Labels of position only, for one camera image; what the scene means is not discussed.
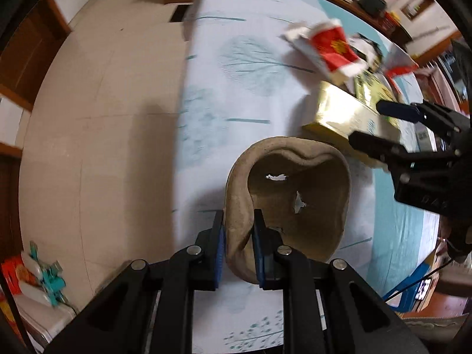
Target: teal stripe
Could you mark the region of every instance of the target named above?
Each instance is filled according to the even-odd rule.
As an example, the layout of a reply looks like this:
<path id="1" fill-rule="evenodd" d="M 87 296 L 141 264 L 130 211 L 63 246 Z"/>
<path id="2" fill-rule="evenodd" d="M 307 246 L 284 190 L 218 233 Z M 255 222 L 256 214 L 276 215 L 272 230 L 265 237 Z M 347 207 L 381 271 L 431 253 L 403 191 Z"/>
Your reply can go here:
<path id="1" fill-rule="evenodd" d="M 245 19 L 239 19 L 236 17 L 219 17 L 219 16 L 202 16 L 202 17 L 197 17 L 195 20 L 201 20 L 204 18 L 213 18 L 213 19 L 218 19 L 218 20 L 231 20 L 231 21 L 246 21 Z"/>
<path id="2" fill-rule="evenodd" d="M 253 120 L 251 118 L 227 118 L 226 121 L 230 122 L 252 122 L 254 124 L 270 124 L 270 120 Z"/>
<path id="3" fill-rule="evenodd" d="M 358 245 L 358 244 L 360 244 L 360 243 L 369 242 L 369 241 L 372 241 L 372 237 L 367 238 L 367 239 L 362 240 L 362 241 L 358 241 L 358 242 L 351 243 L 350 245 L 347 245 L 347 246 L 343 246 L 343 247 L 339 248 L 339 250 L 343 250 L 343 249 L 346 249 L 346 248 L 348 248 L 348 247 L 355 246 L 355 245 Z"/>
<path id="4" fill-rule="evenodd" d="M 416 269 L 423 210 L 396 202 L 390 174 L 374 169 L 375 221 L 367 283 L 381 296 Z"/>
<path id="5" fill-rule="evenodd" d="M 289 20 L 280 19 L 280 18 L 277 18 L 277 17 L 269 17 L 269 18 L 272 18 L 273 20 L 279 20 L 279 21 L 284 21 L 284 22 L 289 22 L 289 23 L 293 22 L 293 21 L 289 21 Z"/>
<path id="6" fill-rule="evenodd" d="M 225 64 L 225 66 L 234 66 L 234 65 L 254 65 L 254 64 L 257 64 L 257 63 L 263 63 L 263 64 L 266 64 L 266 65 L 277 65 L 277 66 L 284 66 L 286 68 L 292 68 L 292 69 L 296 69 L 296 70 L 302 70 L 304 72 L 308 72 L 308 73 L 315 73 L 314 70 L 311 70 L 311 69 L 305 69 L 305 68 L 301 68 L 299 66 L 295 66 L 295 65 L 288 65 L 286 63 L 276 63 L 276 62 L 272 62 L 272 61 L 248 61 L 248 62 L 244 62 L 244 63 L 227 63 Z M 250 72 L 255 72 L 256 70 L 254 69 L 249 69 L 249 70 L 235 70 L 235 72 L 244 72 L 244 73 L 250 73 Z"/>

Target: tile floor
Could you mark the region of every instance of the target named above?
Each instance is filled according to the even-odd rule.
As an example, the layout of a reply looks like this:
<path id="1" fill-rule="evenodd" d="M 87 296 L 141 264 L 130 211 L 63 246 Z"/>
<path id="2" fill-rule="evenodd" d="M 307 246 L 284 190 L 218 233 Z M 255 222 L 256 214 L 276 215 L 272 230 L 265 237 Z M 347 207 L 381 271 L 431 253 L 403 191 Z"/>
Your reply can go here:
<path id="1" fill-rule="evenodd" d="M 59 260 L 79 309 L 123 261 L 173 252 L 172 159 L 186 43 L 176 4 L 90 0 L 39 90 L 24 139 L 24 246 Z"/>

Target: black object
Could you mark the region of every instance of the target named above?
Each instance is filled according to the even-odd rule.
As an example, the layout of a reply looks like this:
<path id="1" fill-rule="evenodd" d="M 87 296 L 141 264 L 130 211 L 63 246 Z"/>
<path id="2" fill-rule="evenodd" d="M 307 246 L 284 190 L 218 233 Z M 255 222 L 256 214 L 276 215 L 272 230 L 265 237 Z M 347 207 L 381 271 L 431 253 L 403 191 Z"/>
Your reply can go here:
<path id="1" fill-rule="evenodd" d="M 222 220 L 223 211 L 217 211 L 212 229 L 170 260 L 133 261 L 53 339 L 45 354 L 137 354 L 145 348 L 150 354 L 191 354 L 193 293 L 218 286 Z M 427 354 L 344 260 L 316 262 L 284 246 L 280 234 L 265 227 L 260 209 L 254 211 L 253 244 L 260 286 L 283 290 L 285 354 Z"/>
<path id="2" fill-rule="evenodd" d="M 176 9 L 174 10 L 174 13 L 169 20 L 169 22 L 182 22 L 183 17 L 185 16 L 185 13 L 187 12 L 187 9 L 191 6 L 192 4 L 180 4 L 177 5 Z"/>
<path id="3" fill-rule="evenodd" d="M 358 0 L 357 3 L 374 18 L 380 17 L 386 8 L 385 0 Z"/>
<path id="4" fill-rule="evenodd" d="M 133 261 L 46 347 L 46 354 L 192 352 L 195 290 L 218 287 L 223 212 L 170 260 Z"/>
<path id="5" fill-rule="evenodd" d="M 472 96 L 472 51 L 464 40 L 452 40 L 451 43 L 455 58 L 453 74 L 456 75 L 456 79 L 454 81 L 462 78 L 467 89 L 467 96 L 470 97 Z"/>
<path id="6" fill-rule="evenodd" d="M 10 348 L 14 350 L 15 348 L 21 348 L 19 353 L 35 353 L 35 348 L 32 346 L 32 343 L 28 337 L 27 331 L 24 328 L 23 320 L 21 319 L 20 313 L 18 311 L 17 304 L 11 294 L 10 288 L 8 283 L 6 282 L 5 276 L 3 275 L 2 270 L 0 269 L 0 293 L 3 292 L 5 295 L 5 299 L 8 302 L 8 305 L 11 310 L 11 314 L 17 324 L 18 331 L 20 332 L 21 338 L 23 339 L 23 343 L 18 339 L 16 334 L 11 329 L 10 325 L 8 324 L 5 316 L 3 315 L 2 310 L 0 309 L 0 331 L 5 331 L 6 334 L 0 334 L 0 348 Z"/>
<path id="7" fill-rule="evenodd" d="M 382 63 L 382 60 L 383 60 L 383 54 L 382 54 L 382 51 L 381 51 L 381 47 L 380 47 L 379 44 L 377 44 L 375 41 L 369 39 L 368 37 L 365 37 L 365 36 L 364 36 L 363 34 L 361 34 L 361 33 L 357 33 L 356 35 L 359 36 L 359 38 L 363 39 L 365 42 L 367 42 L 369 45 L 371 45 L 371 46 L 374 48 L 374 52 L 375 52 L 375 54 L 376 54 L 376 56 L 377 56 L 377 67 L 376 67 L 376 68 L 378 69 L 378 66 Z M 354 47 L 351 47 L 351 49 L 352 49 L 352 51 L 353 51 L 354 53 L 356 53 L 356 55 L 357 55 L 360 59 L 362 59 L 362 60 L 364 60 L 364 61 L 367 61 L 367 56 L 366 56 L 364 53 L 360 52 L 358 49 L 356 49 L 356 48 L 354 48 Z M 377 71 L 377 70 L 372 70 L 372 68 L 369 67 L 369 72 L 374 73 L 374 72 L 376 72 L 376 71 Z"/>
<path id="8" fill-rule="evenodd" d="M 392 175 L 395 199 L 448 218 L 451 258 L 461 262 L 472 251 L 466 243 L 472 225 L 472 132 L 469 118 L 438 104 L 405 105 L 379 101 L 377 111 L 430 128 L 448 145 L 446 151 L 408 153 L 403 145 L 367 133 L 353 132 L 349 143 L 385 162 Z"/>
<path id="9" fill-rule="evenodd" d="M 450 259 L 448 260 L 446 263 L 442 264 L 441 266 L 435 268 L 433 271 L 431 271 L 430 273 L 426 274 L 425 276 L 422 276 L 419 280 L 417 281 L 414 281 L 413 283 L 410 283 L 410 285 L 408 286 L 405 286 L 403 289 L 400 289 L 400 290 L 396 290 L 395 292 L 393 292 L 392 295 L 390 295 L 389 297 L 387 297 L 385 299 L 385 302 L 391 300 L 392 298 L 395 298 L 397 295 L 399 294 L 402 294 L 405 290 L 408 290 L 410 287 L 413 287 L 415 285 L 418 285 L 420 282 L 423 282 L 425 279 L 428 279 L 429 277 L 431 277 L 434 273 L 437 273 L 438 271 L 440 271 L 441 269 L 445 268 L 447 265 L 449 265 L 450 263 L 452 263 L 454 260 L 453 259 Z"/>
<path id="10" fill-rule="evenodd" d="M 18 25 L 30 12 L 34 5 L 39 0 L 2 0 L 0 4 L 0 51 L 4 49 L 8 40 L 17 29 Z M 449 17 L 454 21 L 457 28 L 460 30 L 468 44 L 472 44 L 472 0 L 436 0 L 439 5 L 446 11 Z M 470 166 L 470 161 L 463 159 L 457 164 L 462 164 L 462 169 L 457 169 L 458 173 L 462 173 L 463 176 L 467 175 L 467 167 Z M 451 184 L 456 184 L 456 181 L 461 180 L 461 175 L 453 177 Z M 470 180 L 464 182 L 462 185 L 462 191 L 459 193 L 461 196 L 467 197 L 470 191 Z M 472 316 L 469 316 L 466 323 L 463 325 L 459 333 L 454 339 L 454 345 L 448 349 L 450 354 L 468 353 L 470 351 L 470 342 L 467 341 L 467 337 L 470 340 L 472 338 Z M 0 323 L 0 343 L 2 350 L 5 348 L 3 342 L 8 341 L 8 332 L 5 332 L 4 325 Z M 89 339 L 79 334 L 76 335 L 77 339 L 70 343 L 69 346 L 65 347 L 64 352 L 71 352 L 70 348 L 80 340 Z M 14 347 L 10 347 L 8 344 L 5 348 L 8 350 L 19 353 L 20 350 L 16 350 Z"/>

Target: black cable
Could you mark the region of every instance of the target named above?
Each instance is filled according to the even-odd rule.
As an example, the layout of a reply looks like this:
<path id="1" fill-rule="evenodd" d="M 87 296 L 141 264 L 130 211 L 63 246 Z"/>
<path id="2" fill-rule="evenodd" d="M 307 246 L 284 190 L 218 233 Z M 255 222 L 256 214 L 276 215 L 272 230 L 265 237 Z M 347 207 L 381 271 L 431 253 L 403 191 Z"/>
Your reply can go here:
<path id="1" fill-rule="evenodd" d="M 411 283 L 410 285 L 404 287 L 403 289 L 401 290 L 398 290 L 396 293 L 393 293 L 392 295 L 390 295 L 390 297 L 388 297 L 385 302 L 391 300 L 393 297 L 396 297 L 397 295 L 399 294 L 402 294 L 405 290 L 409 289 L 410 287 L 412 286 L 415 286 L 416 284 L 420 283 L 421 281 L 424 281 L 425 279 L 428 279 L 430 276 L 432 276 L 434 273 L 436 273 L 437 271 L 440 271 L 442 268 L 445 268 L 447 265 L 449 265 L 452 261 L 454 261 L 453 259 L 450 259 L 448 262 L 446 262 L 444 265 L 441 265 L 439 266 L 438 268 L 434 269 L 433 271 L 431 271 L 431 273 L 429 274 L 426 274 L 423 278 L 419 279 L 418 281 L 416 282 L 413 282 Z"/>
<path id="2" fill-rule="evenodd" d="M 32 343 L 31 343 L 31 341 L 28 337 L 27 330 L 24 328 L 24 324 L 23 324 L 23 321 L 21 319 L 20 313 L 18 311 L 17 304 L 15 303 L 15 299 L 13 298 L 13 295 L 11 294 L 8 283 L 6 283 L 6 279 L 5 279 L 5 277 L 3 275 L 3 272 L 1 270 L 0 270 L 0 288 L 3 291 L 3 295 L 5 295 L 6 302 L 7 302 L 8 306 L 10 307 L 11 314 L 13 315 L 13 319 L 17 323 L 18 331 L 20 332 L 20 335 L 23 339 L 24 345 L 27 347 L 27 350 L 30 353 L 32 353 L 32 354 L 36 353 L 36 350 L 33 347 Z M 3 331 L 0 330 L 0 341 L 3 341 L 3 339 L 7 339 L 7 340 L 10 339 L 10 337 L 8 335 L 11 336 L 10 332 L 5 332 L 4 330 Z"/>

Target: screw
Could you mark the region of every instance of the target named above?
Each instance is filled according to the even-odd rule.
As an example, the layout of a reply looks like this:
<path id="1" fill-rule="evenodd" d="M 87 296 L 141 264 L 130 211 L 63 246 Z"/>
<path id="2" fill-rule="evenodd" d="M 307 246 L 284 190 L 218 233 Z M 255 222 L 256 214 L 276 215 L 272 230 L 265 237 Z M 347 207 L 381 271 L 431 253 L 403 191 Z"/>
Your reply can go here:
<path id="1" fill-rule="evenodd" d="M 187 253 L 190 255 L 197 255 L 200 254 L 201 252 L 201 247 L 198 245 L 191 245 L 187 247 Z"/>
<path id="2" fill-rule="evenodd" d="M 407 173 L 402 173 L 400 176 L 400 182 L 401 183 L 409 183 L 410 182 L 410 175 Z"/>
<path id="3" fill-rule="evenodd" d="M 277 248 L 277 253 L 282 255 L 289 255 L 292 252 L 292 248 L 287 245 L 280 245 Z"/>
<path id="4" fill-rule="evenodd" d="M 142 270 L 146 267 L 146 261 L 145 260 L 134 260 L 131 262 L 131 269 L 139 271 Z"/>
<path id="5" fill-rule="evenodd" d="M 345 260 L 341 260 L 341 259 L 337 258 L 333 261 L 333 266 L 334 266 L 334 268 L 336 268 L 338 270 L 344 270 L 345 268 L 347 268 L 348 264 Z"/>

